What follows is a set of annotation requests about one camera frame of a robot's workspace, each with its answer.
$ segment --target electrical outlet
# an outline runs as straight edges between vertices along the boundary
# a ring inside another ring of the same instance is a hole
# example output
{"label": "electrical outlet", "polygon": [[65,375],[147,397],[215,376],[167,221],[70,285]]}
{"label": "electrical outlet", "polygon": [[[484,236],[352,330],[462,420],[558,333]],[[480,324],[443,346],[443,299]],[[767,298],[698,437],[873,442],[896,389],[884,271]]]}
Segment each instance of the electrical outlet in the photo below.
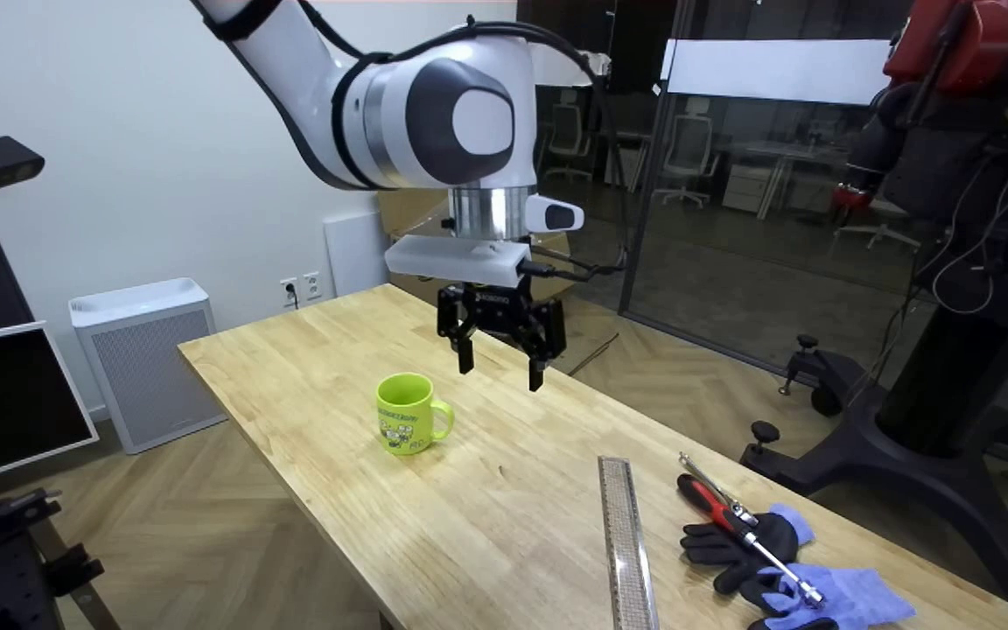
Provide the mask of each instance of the electrical outlet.
{"label": "electrical outlet", "polygon": [[323,269],[302,271],[303,299],[323,299]]}
{"label": "electrical outlet", "polygon": [[298,306],[298,275],[284,275],[279,285],[284,285],[284,306]]}

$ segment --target red handle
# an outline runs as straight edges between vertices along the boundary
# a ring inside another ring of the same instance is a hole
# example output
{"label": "red handle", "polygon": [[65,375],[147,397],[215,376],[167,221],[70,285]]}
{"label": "red handle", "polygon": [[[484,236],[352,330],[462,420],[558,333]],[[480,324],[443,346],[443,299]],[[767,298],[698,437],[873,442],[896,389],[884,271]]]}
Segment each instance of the red handle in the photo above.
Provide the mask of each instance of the red handle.
{"label": "red handle", "polygon": [[698,478],[698,476],[678,476],[678,492],[709,514],[709,520],[726,530],[739,530],[735,528],[735,518],[730,518],[730,507],[709,490],[709,481]]}

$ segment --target wooden floor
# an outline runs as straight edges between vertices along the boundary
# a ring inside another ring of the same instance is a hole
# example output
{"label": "wooden floor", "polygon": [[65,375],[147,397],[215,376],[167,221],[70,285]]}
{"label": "wooden floor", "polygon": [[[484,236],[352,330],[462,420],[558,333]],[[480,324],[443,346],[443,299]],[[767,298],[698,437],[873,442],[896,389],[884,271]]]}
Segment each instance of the wooden floor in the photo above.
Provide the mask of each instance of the wooden floor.
{"label": "wooden floor", "polygon": [[[783,427],[779,450],[802,450],[830,429],[804,396],[779,396],[772,375],[635,320],[615,320],[615,338],[583,360],[576,376],[726,455],[746,446],[757,415]],[[63,492],[56,528],[104,562],[99,590],[121,626],[379,626],[375,598],[232,423],[147,455],[104,455],[12,481],[22,486]],[[960,535],[914,502],[856,486],[819,499],[960,572],[982,576]]]}

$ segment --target wooden tabletop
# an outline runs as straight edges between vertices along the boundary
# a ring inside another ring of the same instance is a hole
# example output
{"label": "wooden tabletop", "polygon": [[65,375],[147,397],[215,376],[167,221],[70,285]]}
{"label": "wooden tabletop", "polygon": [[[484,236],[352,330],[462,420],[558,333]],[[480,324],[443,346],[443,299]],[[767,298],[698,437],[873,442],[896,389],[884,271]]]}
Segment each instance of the wooden tabletop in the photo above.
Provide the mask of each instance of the wooden tabletop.
{"label": "wooden tabletop", "polygon": [[[713,598],[713,571],[678,561],[683,525],[705,520],[676,498],[678,450],[751,511],[798,507],[816,525],[802,561],[882,571],[918,604],[911,626],[1008,626],[1008,600],[560,369],[529,393],[524,355],[498,338],[477,337],[477,369],[460,375],[435,306],[394,285],[182,353],[399,626],[614,626],[597,455],[635,464],[662,626],[760,619]],[[454,434],[411,462],[375,423],[375,385],[393,369],[432,375],[460,409]]]}

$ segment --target cable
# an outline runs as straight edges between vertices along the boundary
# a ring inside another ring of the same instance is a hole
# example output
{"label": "cable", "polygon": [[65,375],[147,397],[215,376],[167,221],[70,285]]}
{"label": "cable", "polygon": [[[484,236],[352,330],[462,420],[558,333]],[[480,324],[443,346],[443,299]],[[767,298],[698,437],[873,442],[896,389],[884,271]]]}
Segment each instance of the cable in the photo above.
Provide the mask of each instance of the cable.
{"label": "cable", "polygon": [[589,124],[594,130],[597,114],[606,114],[606,88],[597,79],[597,72],[589,65],[589,59],[558,32],[538,28],[538,24],[520,24],[520,19],[466,19],[462,28],[450,28],[443,33],[435,33],[428,40],[415,40],[404,52],[362,52],[352,40],[348,40],[327,17],[323,10],[314,10],[308,0],[302,4],[308,24],[327,33],[340,52],[356,59],[356,72],[370,63],[399,63],[399,59],[414,59],[428,47],[448,44],[448,40],[466,40],[466,38],[484,38],[484,33],[498,33],[498,38],[529,38],[529,40],[543,40],[548,47],[558,47],[560,56],[568,56],[590,84],[594,92],[594,114],[589,119]]}
{"label": "cable", "polygon": [[[961,204],[967,204],[967,193],[970,193],[970,184],[961,184],[961,197],[960,197],[960,204],[957,204],[949,242],[940,245],[938,255],[930,255],[930,262],[929,262],[919,271],[929,271],[929,269],[953,247],[957,226],[960,226],[960,214],[961,214]],[[933,298],[946,312],[957,312],[957,316],[982,316],[982,312],[994,305],[994,294],[999,294],[994,275],[987,275],[987,294],[982,294],[982,299],[974,305],[974,306],[957,306],[957,305],[949,305],[949,299],[940,298],[940,280],[946,280],[957,266],[961,266],[970,255],[982,255],[982,271],[989,271],[987,242],[994,236],[1000,217],[1008,217],[1008,178],[1003,178],[1000,193],[994,197],[994,217],[989,217],[989,224],[982,226],[982,235],[980,235],[967,250],[960,250],[957,257],[949,257],[949,262],[930,275],[930,298]]]}
{"label": "cable", "polygon": [[989,224],[982,226],[982,235],[975,236],[975,245],[970,245],[967,250],[960,250],[957,257],[949,257],[933,275],[930,275],[930,298],[933,298],[933,305],[940,305],[946,312],[957,312],[957,316],[982,316],[989,305],[994,305],[994,275],[987,275],[987,294],[982,294],[982,299],[980,305],[974,305],[974,306],[957,306],[949,298],[940,298],[940,280],[960,266],[960,262],[967,262],[970,255],[975,255],[975,250],[982,250],[987,247],[987,242],[989,242],[989,235],[994,235],[994,226],[999,226],[999,221],[1008,214],[1008,178],[1003,178],[1003,184],[1000,184],[1000,193],[999,193],[999,200],[994,200],[994,217],[989,217]]}
{"label": "cable", "polygon": [[302,0],[302,10],[308,17],[313,28],[317,28],[340,52],[352,56],[352,59],[363,59],[363,52],[348,40],[328,19],[323,10],[314,10],[308,0]]}
{"label": "cable", "polygon": [[903,299],[900,299],[900,305],[888,312],[888,318],[884,318],[884,330],[882,330],[882,338],[880,338],[874,376],[884,375],[884,367],[888,367],[888,360],[891,360],[891,353],[896,353],[900,324],[905,320],[914,299],[919,298],[918,280],[919,280],[933,262],[940,262],[940,257],[949,255],[949,247],[957,245],[967,200],[970,200],[974,184],[980,180],[987,159],[989,159],[989,157],[982,154],[982,157],[975,159],[974,173],[961,180],[960,200],[957,200],[957,211],[953,211],[953,221],[949,221],[949,226],[946,226],[940,247],[938,247],[929,262],[919,262],[919,257],[914,262],[911,280],[905,280],[905,291],[903,291]]}
{"label": "cable", "polygon": [[547,257],[571,262],[571,266],[576,266],[576,269],[583,269],[583,271],[590,271],[590,275],[614,275],[614,271],[623,271],[623,262],[606,262],[606,266],[597,266],[597,262],[583,262],[583,257],[574,257],[574,255],[560,255],[560,250],[543,247],[543,245],[531,245],[531,250],[538,250],[538,255],[547,255]]}
{"label": "cable", "polygon": [[574,282],[589,282],[589,271],[582,269],[560,269],[560,266],[534,266],[534,262],[520,262],[518,266],[524,275],[564,275],[564,280],[574,280]]}

